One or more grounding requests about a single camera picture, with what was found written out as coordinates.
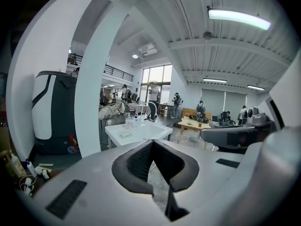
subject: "wooden table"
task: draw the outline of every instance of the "wooden table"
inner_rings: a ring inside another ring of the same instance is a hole
[[[183,135],[185,128],[199,131],[199,132],[201,132],[203,129],[211,128],[209,124],[204,124],[204,123],[202,123],[202,127],[199,127],[198,126],[199,122],[197,122],[195,120],[187,119],[186,117],[182,118],[182,121],[179,122],[178,124],[181,126],[181,132],[178,137],[178,143],[179,143],[181,136]],[[205,142],[204,149],[207,149],[207,142]]]

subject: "railing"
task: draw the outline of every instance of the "railing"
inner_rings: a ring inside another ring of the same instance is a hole
[[[103,72],[106,73],[106,74],[110,74],[110,75],[113,75],[115,77],[124,79],[126,81],[133,82],[133,75],[131,75],[129,73],[126,73],[122,70],[116,69],[114,67],[111,67],[109,65],[105,65]]]
[[[69,54],[67,63],[72,65],[81,65],[82,60],[83,60],[83,56],[77,54]]]
[[[68,60],[67,63],[72,64],[72,65],[81,65],[81,61],[83,60],[83,56],[77,55],[77,54],[69,54],[68,55]],[[133,82],[133,75],[126,73],[122,70],[116,69],[114,67],[111,67],[109,65],[104,66],[104,73],[113,75],[115,77],[124,79],[126,81],[131,81]]]

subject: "white pillar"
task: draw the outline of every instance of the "white pillar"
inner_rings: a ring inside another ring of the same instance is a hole
[[[34,145],[32,93],[43,70],[64,72],[75,29],[91,0],[50,0],[24,31],[7,82],[9,131],[22,161]]]
[[[75,130],[81,156],[100,152],[98,104],[103,70],[111,45],[136,0],[119,0],[95,30],[83,57],[74,101]]]

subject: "fluorescent ceiling light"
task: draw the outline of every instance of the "fluorescent ceiling light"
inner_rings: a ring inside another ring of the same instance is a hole
[[[257,86],[254,86],[254,85],[248,85],[247,87],[251,88],[251,89],[264,90],[264,88],[257,87]]]
[[[220,83],[227,83],[225,80],[218,80],[218,79],[203,79],[203,81],[211,81],[211,82],[220,82]]]
[[[271,25],[270,22],[265,21],[261,18],[233,11],[210,9],[208,11],[208,14],[210,19],[221,19],[240,22],[244,24],[253,25],[264,30],[268,30]]]

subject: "window blind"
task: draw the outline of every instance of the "window blind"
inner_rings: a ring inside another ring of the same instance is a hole
[[[224,111],[230,111],[231,120],[237,121],[238,114],[246,105],[246,95],[226,91]]]
[[[221,118],[224,99],[225,91],[202,89],[202,100],[206,107],[206,111],[211,111],[212,115],[217,115],[217,118],[219,119]]]

